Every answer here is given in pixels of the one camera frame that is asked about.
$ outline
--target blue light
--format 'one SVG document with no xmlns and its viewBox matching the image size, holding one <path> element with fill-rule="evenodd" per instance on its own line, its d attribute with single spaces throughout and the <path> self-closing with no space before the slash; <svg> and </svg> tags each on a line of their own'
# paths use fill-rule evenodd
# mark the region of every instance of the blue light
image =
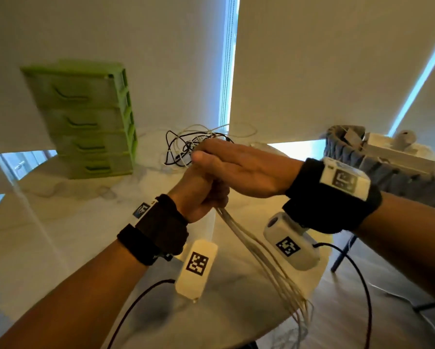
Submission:
<svg viewBox="0 0 435 349">
<path fill-rule="evenodd" d="M 400 110 L 399 115 L 397 115 L 397 118 L 392 124 L 392 127 L 390 128 L 389 133 L 387 134 L 389 137 L 392 137 L 395 134 L 395 131 L 399 127 L 400 122 L 405 117 L 405 114 L 407 113 L 408 109 L 410 109 L 410 107 L 412 106 L 413 101 L 416 99 L 416 96 L 418 95 L 419 91 L 423 87 L 424 82 L 426 82 L 434 66 L 435 66 L 435 50 L 431 58 L 429 59 L 429 62 L 427 63 L 426 67 L 424 68 L 423 73 L 421 74 L 418 81 L 416 82 L 415 87 L 413 87 L 412 92 L 408 96 L 407 101 L 405 102 L 402 109 Z"/>
</svg>

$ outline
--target green plastic drawer unit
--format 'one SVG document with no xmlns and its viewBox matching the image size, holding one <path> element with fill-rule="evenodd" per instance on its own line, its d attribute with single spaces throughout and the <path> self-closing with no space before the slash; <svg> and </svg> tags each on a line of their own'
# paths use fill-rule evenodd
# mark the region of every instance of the green plastic drawer unit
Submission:
<svg viewBox="0 0 435 349">
<path fill-rule="evenodd" d="M 78 136 L 51 136 L 58 154 L 86 155 L 98 153 L 124 153 L 132 150 L 137 141 L 135 126 L 127 132 L 108 134 L 80 134 Z"/>
<path fill-rule="evenodd" d="M 66 166 L 70 179 L 91 179 L 132 174 L 135 152 L 123 154 L 98 154 L 91 159 L 58 155 Z"/>
<path fill-rule="evenodd" d="M 21 71 L 39 108 L 120 107 L 123 112 L 130 105 L 122 64 L 60 60 Z"/>
<path fill-rule="evenodd" d="M 134 123 L 132 108 L 41 109 L 49 134 L 75 136 L 84 133 L 125 132 Z"/>
</svg>

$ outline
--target marble table top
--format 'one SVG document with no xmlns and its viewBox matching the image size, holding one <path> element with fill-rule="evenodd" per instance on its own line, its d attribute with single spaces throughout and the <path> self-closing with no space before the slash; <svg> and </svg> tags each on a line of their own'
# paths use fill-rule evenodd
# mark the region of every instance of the marble table top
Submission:
<svg viewBox="0 0 435 349">
<path fill-rule="evenodd" d="M 141 202 L 174 186 L 183 170 L 162 166 L 164 133 L 139 137 L 133 175 L 68 180 L 56 156 L 5 195 L 0 203 L 0 310 L 5 315 L 18 319 L 109 245 Z M 264 225 L 286 200 L 284 196 L 255 199 L 232 191 L 227 210 L 267 244 Z M 259 264 L 216 216 L 213 210 L 189 226 L 189 241 L 212 239 L 219 247 L 203 296 L 193 303 L 178 295 L 173 285 L 156 288 L 131 312 L 115 348 L 235 348 L 289 317 Z M 330 235 L 313 230 L 310 234 L 317 241 L 331 241 Z M 325 247 L 320 252 L 319 265 L 304 272 L 276 254 L 307 297 L 318 285 L 330 255 Z M 159 259 L 136 286 L 121 315 L 154 282 L 176 279 L 181 266 L 177 259 Z"/>
</svg>

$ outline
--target hand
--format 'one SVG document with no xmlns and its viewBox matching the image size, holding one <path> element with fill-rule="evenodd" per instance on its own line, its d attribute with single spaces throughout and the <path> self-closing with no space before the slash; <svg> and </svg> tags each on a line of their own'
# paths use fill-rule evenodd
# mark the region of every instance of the hand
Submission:
<svg viewBox="0 0 435 349">
<path fill-rule="evenodd" d="M 237 192 L 258 198 L 285 194 L 303 164 L 300 160 L 207 139 L 192 153 L 192 162 Z"/>
<path fill-rule="evenodd" d="M 192 165 L 168 196 L 185 219 L 194 223 L 208 214 L 211 208 L 225 207 L 229 192 L 229 186 L 224 182 Z"/>
</svg>

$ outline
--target drawer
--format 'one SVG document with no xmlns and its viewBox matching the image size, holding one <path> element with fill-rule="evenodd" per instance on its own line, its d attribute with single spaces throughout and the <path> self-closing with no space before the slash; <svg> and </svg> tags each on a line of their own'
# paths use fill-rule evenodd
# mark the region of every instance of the drawer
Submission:
<svg viewBox="0 0 435 349">
<path fill-rule="evenodd" d="M 127 132 L 105 134 L 84 132 L 77 136 L 52 135 L 51 139 L 58 154 L 85 155 L 130 152 L 137 142 L 137 135 L 135 126 L 131 124 Z"/>
<path fill-rule="evenodd" d="M 122 114 L 120 108 L 41 109 L 40 113 L 50 135 L 124 132 L 134 123 L 130 106 Z"/>
<path fill-rule="evenodd" d="M 133 172 L 133 155 L 98 154 L 91 159 L 80 159 L 69 155 L 58 155 L 69 172 L 71 179 L 90 179 L 116 175 L 128 175 Z"/>
<path fill-rule="evenodd" d="M 39 108 L 119 107 L 124 112 L 128 106 L 128 87 L 114 75 L 25 73 L 25 80 Z"/>
</svg>

